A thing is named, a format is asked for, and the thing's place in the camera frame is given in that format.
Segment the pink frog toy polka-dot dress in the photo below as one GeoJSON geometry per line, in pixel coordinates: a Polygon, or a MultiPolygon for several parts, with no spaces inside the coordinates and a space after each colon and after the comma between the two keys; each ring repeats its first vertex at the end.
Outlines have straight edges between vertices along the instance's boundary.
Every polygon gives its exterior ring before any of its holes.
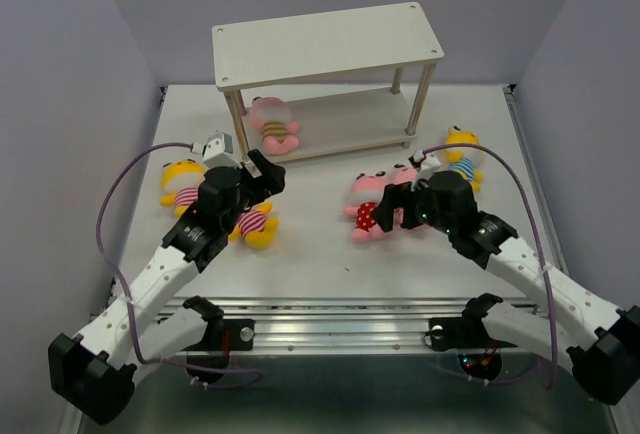
{"type": "Polygon", "coordinates": [[[360,173],[356,176],[343,209],[343,214],[354,221],[352,241],[380,240],[387,236],[371,217],[371,213],[382,200],[389,181],[390,177],[386,171],[375,174],[360,173]]]}

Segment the pink frog toy orange stripes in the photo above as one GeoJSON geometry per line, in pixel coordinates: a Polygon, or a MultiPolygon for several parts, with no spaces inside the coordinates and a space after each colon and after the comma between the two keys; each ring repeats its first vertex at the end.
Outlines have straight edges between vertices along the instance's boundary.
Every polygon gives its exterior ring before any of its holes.
{"type": "Polygon", "coordinates": [[[288,104],[276,97],[256,97],[248,111],[251,127],[260,134],[263,151],[285,155],[299,146],[300,124],[288,104]]]}

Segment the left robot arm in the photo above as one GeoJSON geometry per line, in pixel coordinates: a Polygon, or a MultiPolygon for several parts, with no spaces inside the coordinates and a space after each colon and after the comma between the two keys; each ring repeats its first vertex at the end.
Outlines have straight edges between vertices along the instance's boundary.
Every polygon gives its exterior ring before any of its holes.
{"type": "Polygon", "coordinates": [[[122,293],[75,335],[48,346],[51,388],[98,425],[113,422],[137,384],[159,364],[185,368],[176,354],[197,344],[215,346],[223,311],[194,296],[162,323],[155,318],[227,247],[241,217],[285,189],[286,170],[253,149],[246,162],[225,151],[204,154],[207,166],[176,223],[162,237],[140,274],[127,281],[114,272],[122,293]]]}

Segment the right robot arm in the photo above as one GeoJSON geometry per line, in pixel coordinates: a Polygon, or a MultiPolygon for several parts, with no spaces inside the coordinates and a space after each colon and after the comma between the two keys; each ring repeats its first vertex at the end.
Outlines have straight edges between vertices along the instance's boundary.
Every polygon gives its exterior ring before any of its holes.
{"type": "Polygon", "coordinates": [[[543,338],[550,355],[567,354],[587,394],[616,405],[638,383],[638,306],[606,301],[544,261],[515,228],[478,209],[470,184],[457,173],[437,172],[398,189],[404,226],[444,233],[459,255],[546,307],[543,338]]]}

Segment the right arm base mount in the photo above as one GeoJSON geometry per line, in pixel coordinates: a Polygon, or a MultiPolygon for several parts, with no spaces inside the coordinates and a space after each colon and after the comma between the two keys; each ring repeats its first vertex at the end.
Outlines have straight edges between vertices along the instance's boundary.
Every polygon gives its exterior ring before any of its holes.
{"type": "Polygon", "coordinates": [[[430,339],[431,348],[437,352],[493,348],[494,344],[499,348],[515,348],[514,344],[491,338],[482,323],[489,309],[502,303],[502,298],[489,293],[472,298],[457,316],[430,318],[424,336],[430,339]]]}

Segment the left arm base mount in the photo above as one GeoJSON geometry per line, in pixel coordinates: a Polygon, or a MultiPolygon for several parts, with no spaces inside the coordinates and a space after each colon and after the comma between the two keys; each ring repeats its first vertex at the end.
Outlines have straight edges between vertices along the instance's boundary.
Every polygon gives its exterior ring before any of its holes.
{"type": "Polygon", "coordinates": [[[194,296],[167,322],[176,320],[170,328],[176,334],[179,352],[247,352],[253,349],[255,321],[250,318],[227,318],[224,311],[209,300],[194,296]]]}

